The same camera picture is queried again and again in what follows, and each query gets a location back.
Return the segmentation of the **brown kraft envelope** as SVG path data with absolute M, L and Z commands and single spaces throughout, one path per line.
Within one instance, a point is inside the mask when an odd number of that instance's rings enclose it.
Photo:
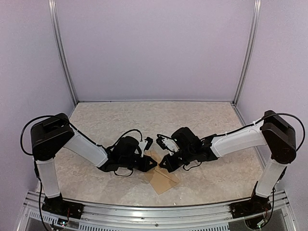
M 159 166 L 161 158 L 156 151 L 148 151 L 147 154 L 157 162 L 157 166 L 144 173 L 144 175 L 158 195 L 180 183 L 180 180 L 174 174 Z

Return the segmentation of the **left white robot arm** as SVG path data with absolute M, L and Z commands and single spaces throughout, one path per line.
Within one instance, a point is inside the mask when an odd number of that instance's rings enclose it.
M 135 119 L 80 122 L 64 113 L 41 115 L 24 122 L 18 138 L 57 214 L 67 210 L 61 196 L 113 205 L 160 204 L 150 184 L 156 166 L 153 132 Z

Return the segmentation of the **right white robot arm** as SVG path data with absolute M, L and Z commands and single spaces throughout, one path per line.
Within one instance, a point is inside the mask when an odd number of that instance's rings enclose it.
M 300 143 L 296 142 L 295 128 L 284 120 L 285 116 L 297 120 L 303 128 Z M 169 173 L 180 167 L 185 168 L 193 161 L 202 164 L 243 150 L 268 147 L 269 161 L 246 203 L 247 211 L 255 214 L 268 202 L 276 184 L 295 160 L 305 138 L 304 124 L 297 116 L 267 110 L 258 120 L 229 132 L 199 138 L 190 128 L 181 127 L 170 137 L 158 134 L 156 143 L 161 149 L 168 150 L 159 165 Z

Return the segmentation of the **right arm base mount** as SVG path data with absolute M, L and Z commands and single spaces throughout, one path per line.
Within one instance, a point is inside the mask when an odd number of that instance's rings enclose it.
M 230 204 L 232 218 L 246 217 L 272 209 L 269 197 L 260 197 L 256 195 L 256 187 L 257 184 L 255 184 L 249 199 Z

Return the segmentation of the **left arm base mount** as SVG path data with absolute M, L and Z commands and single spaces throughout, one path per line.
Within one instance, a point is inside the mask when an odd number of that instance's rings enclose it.
M 64 200 L 62 194 L 54 198 L 45 197 L 42 210 L 67 218 L 81 219 L 84 205 Z

